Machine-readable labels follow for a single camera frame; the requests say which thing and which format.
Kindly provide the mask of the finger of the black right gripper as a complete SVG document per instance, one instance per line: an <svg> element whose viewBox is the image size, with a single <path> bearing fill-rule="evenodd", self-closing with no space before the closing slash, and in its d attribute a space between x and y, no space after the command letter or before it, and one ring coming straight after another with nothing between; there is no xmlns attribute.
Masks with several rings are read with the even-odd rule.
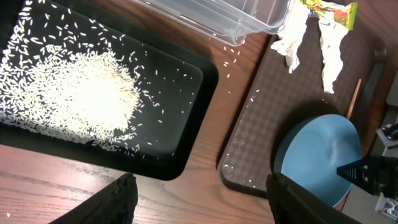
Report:
<svg viewBox="0 0 398 224"><path fill-rule="evenodd" d="M397 158L368 156L336 168L336 173L371 195L397 195Z"/></svg>

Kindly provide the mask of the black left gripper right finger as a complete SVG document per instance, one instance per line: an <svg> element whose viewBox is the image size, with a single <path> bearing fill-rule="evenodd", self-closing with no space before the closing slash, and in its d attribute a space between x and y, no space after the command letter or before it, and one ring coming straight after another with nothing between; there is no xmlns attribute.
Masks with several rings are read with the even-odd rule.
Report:
<svg viewBox="0 0 398 224"><path fill-rule="evenodd" d="M280 224L355 224L356 220L322 202L280 172L267 176L267 199Z"/></svg>

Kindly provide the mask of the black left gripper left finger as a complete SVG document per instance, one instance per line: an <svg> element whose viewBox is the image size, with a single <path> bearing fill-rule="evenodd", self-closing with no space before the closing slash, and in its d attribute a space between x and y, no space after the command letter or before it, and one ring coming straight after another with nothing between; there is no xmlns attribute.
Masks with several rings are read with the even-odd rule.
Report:
<svg viewBox="0 0 398 224"><path fill-rule="evenodd" d="M50 224L132 224L137 202L136 178L125 173Z"/></svg>

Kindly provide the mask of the dark blue plate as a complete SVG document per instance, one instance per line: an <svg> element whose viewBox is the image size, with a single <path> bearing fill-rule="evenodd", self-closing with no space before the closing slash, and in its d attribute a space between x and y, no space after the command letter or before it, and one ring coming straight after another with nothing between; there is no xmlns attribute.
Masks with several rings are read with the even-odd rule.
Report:
<svg viewBox="0 0 398 224"><path fill-rule="evenodd" d="M338 114L314 116L283 137L273 171L334 207L351 188L351 182L336 173L337 168L359 160L361 155L358 132L351 121Z"/></svg>

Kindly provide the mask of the wooden chopstick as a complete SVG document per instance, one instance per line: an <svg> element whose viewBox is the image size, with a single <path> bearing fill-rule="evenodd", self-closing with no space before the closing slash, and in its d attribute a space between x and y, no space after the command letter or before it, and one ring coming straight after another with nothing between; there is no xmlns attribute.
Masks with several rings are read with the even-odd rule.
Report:
<svg viewBox="0 0 398 224"><path fill-rule="evenodd" d="M362 79L360 78L358 80L357 84L356 84L356 88L355 88L354 93L352 95L351 102L349 104L349 108L348 108L348 111L347 111L347 114L346 114L346 119L351 119L351 116L352 116L352 113L353 113L353 109L354 109L354 106L355 106L355 103L356 103L356 99L357 99L357 96L358 96L358 92L359 92L359 89L360 89L360 86L361 86L361 82L362 82Z"/></svg>

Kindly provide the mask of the white rice pile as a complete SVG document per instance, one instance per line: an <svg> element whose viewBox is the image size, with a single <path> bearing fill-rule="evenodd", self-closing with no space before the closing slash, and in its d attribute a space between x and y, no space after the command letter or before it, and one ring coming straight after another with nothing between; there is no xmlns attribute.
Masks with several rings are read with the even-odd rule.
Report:
<svg viewBox="0 0 398 224"><path fill-rule="evenodd" d="M53 1L3 1L1 17L2 125L129 156L159 144L143 115L160 103L126 34Z"/></svg>

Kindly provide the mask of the white napkin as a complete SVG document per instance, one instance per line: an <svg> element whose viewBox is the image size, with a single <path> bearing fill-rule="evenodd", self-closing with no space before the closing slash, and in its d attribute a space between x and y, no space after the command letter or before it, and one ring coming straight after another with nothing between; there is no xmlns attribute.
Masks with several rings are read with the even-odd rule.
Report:
<svg viewBox="0 0 398 224"><path fill-rule="evenodd" d="M300 64L297 52L307 30L309 14L310 10L307 6L300 1L295 1L284 30L278 33L279 40L271 45L272 50L276 50L285 57L290 74Z"/></svg>
<svg viewBox="0 0 398 224"><path fill-rule="evenodd" d="M343 68L340 44L348 29L335 22L320 19L318 21L320 36L320 48L323 57L322 84L325 93L334 94L333 82L337 80Z"/></svg>

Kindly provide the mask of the yellow green snack wrapper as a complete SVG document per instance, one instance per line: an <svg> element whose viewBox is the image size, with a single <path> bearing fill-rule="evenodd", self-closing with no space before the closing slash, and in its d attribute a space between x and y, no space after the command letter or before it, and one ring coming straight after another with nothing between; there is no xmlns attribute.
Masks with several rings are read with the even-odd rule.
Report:
<svg viewBox="0 0 398 224"><path fill-rule="evenodd" d="M353 30L358 9L357 2L349 3L347 6L322 0L300 0L300 2L314 11L319 19L334 21L347 30Z"/></svg>

